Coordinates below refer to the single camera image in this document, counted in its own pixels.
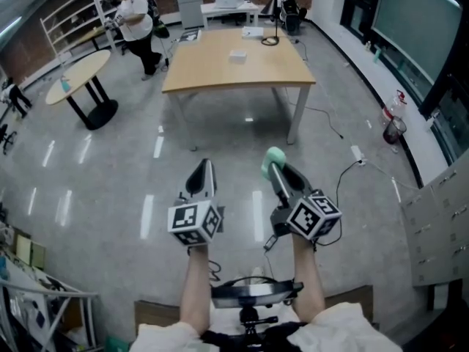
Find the bottle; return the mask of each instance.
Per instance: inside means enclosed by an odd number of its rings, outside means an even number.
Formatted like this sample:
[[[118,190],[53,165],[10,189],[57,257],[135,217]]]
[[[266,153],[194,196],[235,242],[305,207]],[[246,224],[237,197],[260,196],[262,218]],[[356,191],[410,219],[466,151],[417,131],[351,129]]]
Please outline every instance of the bottle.
[[[405,101],[405,94],[397,90],[396,94],[388,100],[383,108],[381,114],[381,123],[387,126],[393,117],[402,118],[404,116],[404,110],[407,102]]]
[[[69,92],[72,87],[68,84],[69,79],[67,79],[65,76],[60,77],[60,83],[62,84],[62,89],[64,92]]]
[[[378,59],[380,58],[380,55],[381,55],[381,48],[377,48],[376,49],[376,53],[374,54],[374,57],[373,57],[373,63],[377,63],[378,62]]]
[[[425,131],[430,132],[432,129],[433,123],[435,122],[435,119],[438,117],[440,112],[435,112],[426,122],[425,122]]]

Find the green foam tip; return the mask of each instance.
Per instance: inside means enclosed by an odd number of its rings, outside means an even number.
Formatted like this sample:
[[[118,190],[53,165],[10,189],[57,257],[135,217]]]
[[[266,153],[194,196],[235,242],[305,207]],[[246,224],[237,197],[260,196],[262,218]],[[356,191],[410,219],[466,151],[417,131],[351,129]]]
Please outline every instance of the green foam tip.
[[[287,162],[287,157],[285,153],[280,150],[278,147],[272,146],[267,152],[265,153],[264,160],[262,161],[261,165],[261,172],[262,176],[270,181],[269,177],[269,165],[270,163],[275,163],[280,169],[283,169],[285,163]]]

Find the power strip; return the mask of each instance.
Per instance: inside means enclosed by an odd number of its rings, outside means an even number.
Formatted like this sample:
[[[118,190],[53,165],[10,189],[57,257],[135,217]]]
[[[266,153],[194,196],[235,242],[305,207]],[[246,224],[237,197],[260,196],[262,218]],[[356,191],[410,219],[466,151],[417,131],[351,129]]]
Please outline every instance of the power strip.
[[[353,156],[355,158],[355,161],[359,161],[358,163],[359,166],[364,166],[366,164],[366,159],[365,155],[361,152],[360,148],[356,145],[350,146],[352,149]]]

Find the person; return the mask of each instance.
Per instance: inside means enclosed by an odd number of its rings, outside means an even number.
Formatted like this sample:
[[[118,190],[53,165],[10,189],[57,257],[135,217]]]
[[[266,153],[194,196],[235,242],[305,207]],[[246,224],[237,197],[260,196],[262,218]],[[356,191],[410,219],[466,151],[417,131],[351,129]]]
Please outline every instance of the person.
[[[148,14],[147,0],[119,0],[114,21],[132,54],[140,57],[144,66],[142,81],[151,79],[161,59],[161,54],[152,51],[153,21]]]
[[[370,325],[363,316],[360,304],[342,303],[326,309],[311,241],[292,234],[292,242],[295,281],[302,282],[303,289],[293,300],[292,306],[276,304],[270,309],[256,308],[259,319],[278,316],[278,323],[270,328],[274,330],[270,335],[275,339],[270,350],[401,351],[401,348]],[[240,310],[211,310],[210,294],[208,246],[193,247],[180,304],[180,321],[166,328],[140,325],[139,335],[130,352],[237,351],[230,341],[225,340],[226,344],[223,345],[223,338],[218,339],[215,346],[210,336],[213,333],[217,333],[215,335],[219,337],[220,333],[244,334],[244,327],[239,320]]]
[[[277,0],[277,8],[280,12],[280,20],[285,23],[287,14],[298,14],[299,19],[306,17],[306,8],[299,8],[296,0]]]
[[[8,103],[11,101],[15,108],[18,110],[18,112],[21,114],[21,118],[24,119],[27,115],[27,113],[24,111],[24,109],[21,107],[21,105],[18,102],[18,99],[21,99],[24,104],[26,104],[26,107],[28,109],[31,109],[32,104],[29,99],[24,96],[24,94],[21,92],[20,88],[15,85],[13,82],[13,78],[9,77],[2,85],[1,87],[3,91],[0,94],[0,100],[3,103]]]

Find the shelving unit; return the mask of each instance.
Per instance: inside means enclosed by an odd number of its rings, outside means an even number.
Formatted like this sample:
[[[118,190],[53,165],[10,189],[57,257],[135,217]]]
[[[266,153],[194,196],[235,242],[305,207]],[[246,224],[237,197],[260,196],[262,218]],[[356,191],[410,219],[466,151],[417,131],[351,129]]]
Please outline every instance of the shelving unit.
[[[18,336],[13,331],[24,329],[41,352],[62,352],[64,349],[56,344],[57,338],[67,338],[69,344],[74,343],[62,333],[60,327],[63,326],[62,316],[67,314],[67,309],[74,301],[73,320],[75,323],[79,321],[86,339],[86,343],[82,345],[97,350],[92,301],[98,294],[77,290],[22,263],[11,253],[5,254],[10,277],[8,281],[0,279],[0,329],[9,348],[13,352],[21,352],[17,346]],[[5,291],[10,300],[11,317],[7,311]]]
[[[91,29],[102,26],[106,17],[116,11],[115,4],[110,0],[69,0],[47,17],[41,18],[45,35],[59,63],[63,66],[65,63],[89,54],[89,48],[83,48],[83,51],[74,56],[70,50],[84,47],[83,43],[77,44],[79,38]],[[108,45],[115,50],[116,44],[112,34],[106,31],[105,35]]]

